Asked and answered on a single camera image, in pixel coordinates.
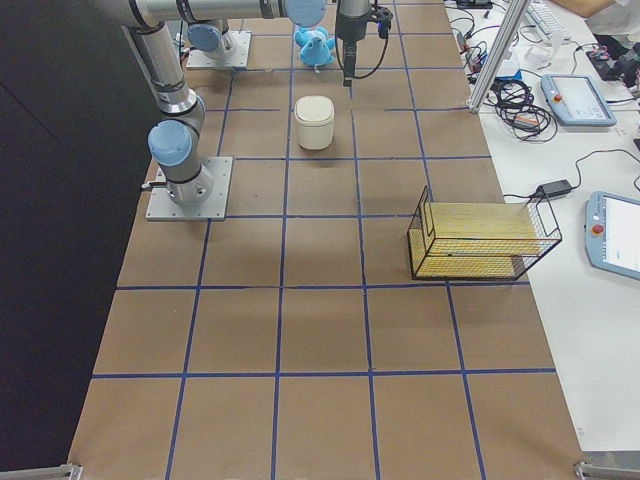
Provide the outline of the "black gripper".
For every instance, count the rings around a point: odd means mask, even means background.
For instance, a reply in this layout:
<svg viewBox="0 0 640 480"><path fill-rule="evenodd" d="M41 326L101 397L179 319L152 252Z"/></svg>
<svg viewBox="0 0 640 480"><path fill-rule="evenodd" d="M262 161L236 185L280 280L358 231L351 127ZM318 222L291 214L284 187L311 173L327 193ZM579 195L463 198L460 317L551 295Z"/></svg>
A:
<svg viewBox="0 0 640 480"><path fill-rule="evenodd" d="M337 2L334 33L342 40L343 86L350 87L356 77L357 42L366 36L367 25L377 25L378 37L387 39L393 14L376 1L345 0Z"/></svg>

